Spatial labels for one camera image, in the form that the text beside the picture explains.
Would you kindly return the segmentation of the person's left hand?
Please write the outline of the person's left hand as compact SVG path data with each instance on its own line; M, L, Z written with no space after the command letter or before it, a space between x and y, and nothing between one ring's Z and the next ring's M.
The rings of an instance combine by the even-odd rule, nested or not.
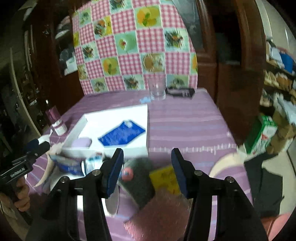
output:
M29 197L29 186L25 182L25 178L21 177L16 182L16 196L18 198L18 201L14 202L15 207L20 212L25 212L30 209L30 197Z

